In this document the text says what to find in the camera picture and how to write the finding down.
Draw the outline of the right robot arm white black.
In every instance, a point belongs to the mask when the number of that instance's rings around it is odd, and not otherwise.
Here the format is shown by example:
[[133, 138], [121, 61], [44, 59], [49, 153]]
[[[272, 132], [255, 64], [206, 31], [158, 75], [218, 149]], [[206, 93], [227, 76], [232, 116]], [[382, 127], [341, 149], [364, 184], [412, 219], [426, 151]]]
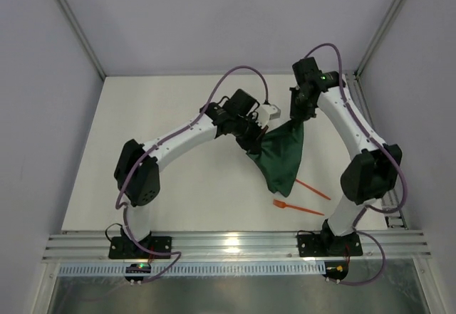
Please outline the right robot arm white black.
[[318, 242], [327, 256], [351, 252], [358, 240], [357, 223], [376, 200], [394, 186], [403, 156], [368, 124], [354, 103], [341, 73], [324, 73], [312, 57], [292, 66], [296, 86], [291, 88], [290, 116], [306, 122], [322, 111], [331, 121], [351, 159], [340, 178], [343, 196], [323, 222]]

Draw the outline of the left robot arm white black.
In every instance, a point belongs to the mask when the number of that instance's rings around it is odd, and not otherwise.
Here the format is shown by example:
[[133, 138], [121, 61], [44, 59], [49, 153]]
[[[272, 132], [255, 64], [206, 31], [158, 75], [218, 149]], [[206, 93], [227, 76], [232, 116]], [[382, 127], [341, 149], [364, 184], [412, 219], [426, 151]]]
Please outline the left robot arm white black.
[[124, 235], [147, 250], [148, 205], [160, 193], [160, 174], [171, 162], [222, 135], [233, 135], [243, 150], [258, 152], [269, 123], [280, 114], [269, 101], [259, 103], [238, 89], [218, 103], [205, 104], [196, 118], [173, 132], [146, 143], [127, 141], [114, 171], [120, 192], [115, 207], [123, 210]]

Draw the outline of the dark green cloth napkin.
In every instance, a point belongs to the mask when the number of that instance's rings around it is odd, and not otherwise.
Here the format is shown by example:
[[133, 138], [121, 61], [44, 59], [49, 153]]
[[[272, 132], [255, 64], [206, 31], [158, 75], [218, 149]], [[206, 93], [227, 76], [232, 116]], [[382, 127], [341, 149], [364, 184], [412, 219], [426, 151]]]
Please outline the dark green cloth napkin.
[[270, 132], [247, 156], [259, 168], [271, 193], [288, 197], [300, 169], [304, 124], [289, 120]]

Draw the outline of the orange plastic knife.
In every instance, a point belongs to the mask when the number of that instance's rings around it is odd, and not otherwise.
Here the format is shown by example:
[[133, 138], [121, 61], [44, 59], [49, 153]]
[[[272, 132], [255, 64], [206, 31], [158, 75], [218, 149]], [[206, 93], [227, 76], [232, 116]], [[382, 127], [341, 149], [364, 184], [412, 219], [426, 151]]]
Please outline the orange plastic knife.
[[331, 198], [330, 198], [330, 197], [328, 197], [327, 195], [325, 195], [323, 192], [320, 192], [319, 190], [315, 189], [314, 187], [308, 185], [307, 183], [302, 182], [302, 181], [299, 180], [299, 179], [295, 179], [295, 182], [298, 183], [298, 184], [300, 184], [301, 186], [303, 186], [303, 187], [309, 189], [310, 191], [312, 191], [313, 193], [319, 195], [320, 197], [322, 197], [322, 198], [324, 198], [324, 199], [326, 199], [326, 200], [331, 201]]

